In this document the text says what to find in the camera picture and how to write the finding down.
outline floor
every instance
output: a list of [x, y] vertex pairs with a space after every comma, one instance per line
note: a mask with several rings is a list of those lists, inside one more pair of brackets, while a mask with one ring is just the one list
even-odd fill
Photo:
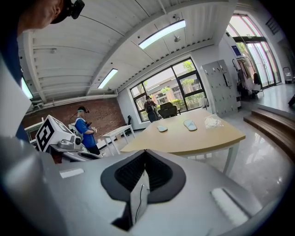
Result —
[[295, 107], [288, 105], [288, 102], [294, 95], [295, 84], [280, 84], [265, 89], [264, 96], [263, 93], [258, 93], [257, 98], [251, 99], [249, 102], [295, 114]]
[[[243, 121], [243, 117], [249, 114], [249, 111], [241, 109], [238, 114], [224, 118], [228, 123], [246, 134], [246, 139], [240, 142], [238, 155], [230, 173], [230, 178], [254, 193], [261, 204], [265, 206], [278, 198], [284, 188], [288, 186], [289, 177], [294, 170], [294, 164], [273, 141]], [[133, 136], [130, 134], [127, 138], [131, 141]], [[116, 141], [116, 145], [120, 150], [126, 145], [126, 140], [119, 138]], [[113, 153], [116, 153], [113, 145], [111, 145], [111, 149]], [[111, 155], [107, 148], [103, 151], [105, 152], [104, 158]], [[207, 159], [204, 159], [203, 155], [189, 158], [207, 163], [222, 171], [227, 153], [228, 151], [224, 150], [207, 154]], [[140, 181], [134, 192], [141, 190], [142, 183], [145, 185], [143, 187], [145, 194], [142, 196], [144, 199], [148, 194], [146, 190], [148, 189], [148, 183]], [[139, 199], [137, 198], [137, 200], [133, 201], [132, 208], [137, 208], [138, 205]]]

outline table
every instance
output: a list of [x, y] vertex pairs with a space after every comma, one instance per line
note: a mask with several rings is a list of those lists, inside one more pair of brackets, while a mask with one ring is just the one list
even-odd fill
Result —
[[127, 140], [127, 137], [126, 137], [126, 134], [125, 134], [125, 130], [127, 130], [127, 129], [130, 129], [131, 130], [131, 133], [132, 133], [133, 137], [135, 138], [134, 131], [132, 129], [132, 125], [131, 124], [125, 125], [125, 126], [121, 126], [121, 127], [117, 128], [117, 129], [115, 129], [115, 130], [113, 130], [111, 132], [108, 132], [107, 134], [105, 134], [105, 135], [102, 136], [104, 138], [104, 140], [106, 142], [106, 145], [107, 145], [107, 147], [110, 150], [110, 152], [111, 152], [112, 155], [114, 155], [114, 154], [112, 153], [112, 150], [110, 149], [109, 143], [108, 143], [108, 141], [106, 139], [107, 138], [110, 138], [111, 139], [111, 142], [113, 143], [113, 145], [114, 145], [114, 147], [115, 147], [115, 149], [117, 151], [117, 153], [118, 154], [121, 154], [120, 151], [119, 151], [119, 149], [117, 148], [117, 146], [115, 144], [114, 136], [123, 133], [124, 134], [124, 137], [125, 137], [125, 140], [128, 143], [128, 140]]
[[[245, 134], [221, 120], [221, 127], [205, 128], [205, 118], [212, 114], [203, 109], [184, 112], [181, 115], [162, 119], [151, 123], [137, 138], [121, 149], [121, 152], [151, 149], [178, 156], [192, 156], [229, 149], [224, 174], [229, 175], [234, 165], [239, 142]], [[192, 120], [197, 130], [189, 131], [184, 125], [185, 120]], [[160, 133], [158, 125], [168, 128]]]

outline person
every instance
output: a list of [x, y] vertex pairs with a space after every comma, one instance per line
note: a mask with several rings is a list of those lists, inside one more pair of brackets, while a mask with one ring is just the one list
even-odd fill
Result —
[[149, 121], [152, 123], [156, 120], [159, 120], [157, 111], [155, 109], [155, 107], [157, 106], [157, 104], [154, 103], [153, 100], [151, 100], [151, 98], [149, 96], [146, 96], [146, 102], [144, 103], [144, 109], [147, 112], [147, 116]]
[[[0, 52], [12, 77], [21, 86], [23, 75], [18, 57], [18, 36], [24, 31], [43, 29], [63, 21], [75, 7], [71, 0], [23, 0], [4, 1], [1, 8], [9, 9], [9, 13], [1, 15], [1, 22], [5, 24], [1, 29]], [[29, 142], [22, 126], [16, 137]]]
[[81, 106], [78, 108], [77, 112], [75, 128], [82, 135], [82, 143], [89, 152], [99, 155], [100, 151], [93, 137], [93, 134], [97, 132], [97, 129], [94, 127], [89, 128], [84, 120], [86, 113], [89, 113], [89, 111], [84, 106]]

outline wooden step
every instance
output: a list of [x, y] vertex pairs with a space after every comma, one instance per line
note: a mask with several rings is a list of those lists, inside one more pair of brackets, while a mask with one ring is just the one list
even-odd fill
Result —
[[257, 116], [244, 117], [244, 121], [274, 141], [295, 163], [295, 138], [293, 135]]
[[262, 109], [253, 110], [252, 115], [281, 127], [295, 137], [295, 122], [293, 120]]

